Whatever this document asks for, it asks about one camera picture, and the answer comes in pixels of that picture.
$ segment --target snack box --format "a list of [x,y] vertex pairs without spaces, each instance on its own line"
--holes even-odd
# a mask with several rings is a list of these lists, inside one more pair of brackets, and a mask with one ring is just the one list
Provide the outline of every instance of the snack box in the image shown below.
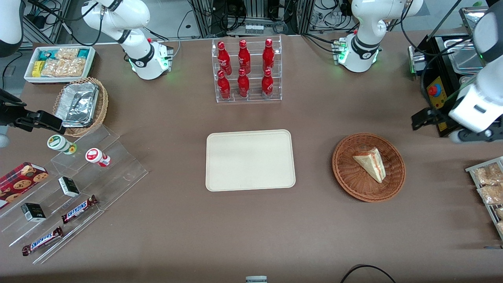
[[[63,78],[48,78],[48,77],[34,77],[32,75],[33,67],[35,66],[35,62],[39,60],[40,54],[42,52],[47,52],[59,48],[78,48],[78,49],[88,49],[89,53],[86,59],[86,64],[84,66],[84,71],[82,72],[82,76],[80,77],[63,77]],[[43,46],[37,47],[33,50],[33,55],[30,59],[30,63],[26,68],[25,72],[25,80],[32,84],[65,84],[69,82],[73,82],[79,79],[85,79],[88,77],[89,72],[91,71],[91,67],[93,65],[93,60],[95,57],[96,51],[91,46],[82,46],[82,45],[59,45],[59,46]]]
[[0,209],[13,202],[47,176],[49,174],[45,168],[24,162],[0,178]]

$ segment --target table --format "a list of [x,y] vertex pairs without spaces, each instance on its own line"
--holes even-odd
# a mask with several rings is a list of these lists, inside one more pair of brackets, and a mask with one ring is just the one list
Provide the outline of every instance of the table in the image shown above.
[[[415,42],[423,36],[411,32]],[[151,172],[42,265],[1,245],[1,281],[230,283],[267,275],[321,283],[367,263],[397,282],[501,282],[503,252],[482,249],[500,244],[496,230],[464,172],[503,155],[501,144],[455,145],[433,126],[411,130],[410,116],[427,104],[409,74],[403,35],[386,35],[362,74],[335,66],[300,36],[282,40],[283,101],[254,105],[215,102],[210,40],[183,42],[173,71],[153,81],[131,72],[119,45],[96,45],[93,76],[110,96],[105,125]],[[26,84],[21,97],[31,110],[50,111],[60,89]],[[291,132],[296,185],[208,191],[206,137],[267,129]],[[335,180],[332,152],[356,132],[381,135],[401,152],[407,178],[392,200],[361,202]],[[23,161],[47,163],[56,153],[45,144],[50,135],[9,129],[0,174]],[[363,273],[373,280],[360,282],[387,282]]]

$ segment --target wicker basket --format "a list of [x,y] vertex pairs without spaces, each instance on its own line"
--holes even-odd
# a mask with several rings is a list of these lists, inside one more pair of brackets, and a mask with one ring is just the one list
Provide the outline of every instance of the wicker basket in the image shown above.
[[[378,183],[354,159],[358,151],[377,148],[386,170]],[[386,201],[394,197],[405,182],[405,163],[398,150],[384,138],[372,133],[357,133],[344,138],[332,156],[332,169],[342,188],[357,199],[367,202]]]
[[[74,136],[74,137],[81,137],[85,133],[90,131],[91,129],[99,127],[103,123],[103,120],[105,120],[105,116],[107,115],[108,94],[107,94],[107,90],[103,87],[102,83],[94,78],[85,78],[85,79],[77,80],[75,82],[71,82],[70,84],[74,85],[74,84],[83,84],[83,83],[94,83],[94,84],[97,84],[98,87],[100,88],[100,92],[98,94],[98,102],[96,104],[94,121],[91,124],[91,126],[89,126],[87,128],[66,128],[66,132],[64,133],[65,135]],[[56,110],[58,109],[59,100],[61,99],[62,94],[63,94],[63,90],[61,90],[59,92],[59,95],[56,98],[56,103],[54,103],[54,107],[52,107],[52,114],[53,115],[56,113]]]

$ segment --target red cookie box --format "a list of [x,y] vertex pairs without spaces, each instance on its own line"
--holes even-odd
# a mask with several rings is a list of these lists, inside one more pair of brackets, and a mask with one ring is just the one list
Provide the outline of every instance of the red cookie box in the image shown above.
[[24,162],[0,178],[0,209],[47,178],[45,168]]

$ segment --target red bottle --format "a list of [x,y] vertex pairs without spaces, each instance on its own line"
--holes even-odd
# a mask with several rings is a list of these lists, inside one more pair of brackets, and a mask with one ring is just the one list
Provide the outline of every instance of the red bottle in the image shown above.
[[271,69],[265,70],[264,77],[262,78],[262,97],[264,99],[270,99],[272,97],[273,83],[274,80],[271,77]]
[[250,58],[250,51],[246,47],[246,40],[239,41],[239,54],[237,55],[239,58],[239,67],[243,68],[247,74],[252,71],[252,62]]
[[267,68],[272,69],[274,67],[273,40],[270,38],[266,39],[266,48],[264,48],[264,52],[262,53],[262,61],[262,69],[264,69],[264,72]]
[[220,96],[222,97],[223,100],[229,100],[230,99],[230,84],[229,80],[225,77],[225,73],[222,70],[218,70],[217,72],[218,75],[218,90],[220,91]]
[[239,85],[239,95],[243,98],[247,98],[250,93],[250,80],[246,75],[246,71],[241,68],[239,69],[239,78],[237,78],[237,84]]
[[225,44],[219,41],[218,44],[218,64],[224,72],[230,76],[232,74],[232,67],[230,66],[230,56],[229,52],[225,50]]

